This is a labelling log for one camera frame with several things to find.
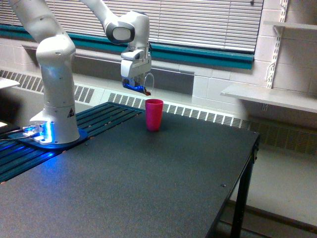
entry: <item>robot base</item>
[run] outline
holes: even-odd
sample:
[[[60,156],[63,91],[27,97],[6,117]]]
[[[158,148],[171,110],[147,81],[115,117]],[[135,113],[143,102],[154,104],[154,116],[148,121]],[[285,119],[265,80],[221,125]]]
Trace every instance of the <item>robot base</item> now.
[[[84,142],[85,140],[87,140],[88,138],[88,134],[85,130],[78,128],[78,132],[79,132],[79,138],[73,142],[70,143],[66,143],[66,144],[50,144],[50,145],[42,145],[36,141],[34,141],[31,138],[25,138],[25,139],[18,139],[18,141],[20,141],[21,143],[36,147],[36,148],[40,148],[40,149],[45,149],[45,150],[68,150],[82,142]],[[23,137],[22,133],[15,133],[15,134],[11,134],[9,135],[9,138],[19,138],[19,137]]]

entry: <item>red cup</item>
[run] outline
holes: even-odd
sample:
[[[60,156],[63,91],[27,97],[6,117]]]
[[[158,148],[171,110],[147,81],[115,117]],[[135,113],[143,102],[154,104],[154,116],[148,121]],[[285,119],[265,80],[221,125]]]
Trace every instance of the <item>red cup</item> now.
[[[145,117],[147,129],[158,131],[163,115],[163,101],[159,99],[148,99],[145,101]]]

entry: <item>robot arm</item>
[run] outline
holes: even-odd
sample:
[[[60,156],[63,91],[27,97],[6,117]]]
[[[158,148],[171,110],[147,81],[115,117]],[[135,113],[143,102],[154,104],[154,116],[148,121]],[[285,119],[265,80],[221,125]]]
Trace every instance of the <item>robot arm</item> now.
[[[149,53],[149,17],[143,13],[131,11],[121,17],[113,14],[103,0],[80,0],[87,5],[102,23],[108,39],[115,44],[128,43],[121,54],[121,76],[123,87],[150,95],[145,88],[147,74],[151,70]]]
[[[44,109],[30,123],[41,128],[25,133],[41,144],[65,144],[79,138],[71,62],[75,45],[44,0],[9,0],[24,28],[39,43],[36,57],[44,85]]]

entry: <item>window blinds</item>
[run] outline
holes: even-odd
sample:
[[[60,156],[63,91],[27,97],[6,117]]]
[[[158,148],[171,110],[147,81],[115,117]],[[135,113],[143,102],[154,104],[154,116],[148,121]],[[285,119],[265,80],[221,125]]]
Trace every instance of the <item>window blinds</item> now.
[[[187,47],[254,52],[264,0],[104,0],[121,16],[131,10],[150,18],[150,41]],[[104,36],[98,19],[79,0],[46,0],[68,32]],[[7,0],[0,23],[21,25]]]

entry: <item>teal wall stripe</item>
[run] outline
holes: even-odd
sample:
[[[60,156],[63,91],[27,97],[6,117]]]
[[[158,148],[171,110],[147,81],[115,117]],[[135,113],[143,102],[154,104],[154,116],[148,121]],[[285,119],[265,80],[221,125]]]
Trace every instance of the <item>teal wall stripe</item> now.
[[[68,33],[76,46],[122,52],[127,45],[114,45],[106,37]],[[23,27],[1,25],[0,36],[32,39]],[[252,69],[254,55],[195,49],[152,43],[154,59],[178,60],[223,67]]]

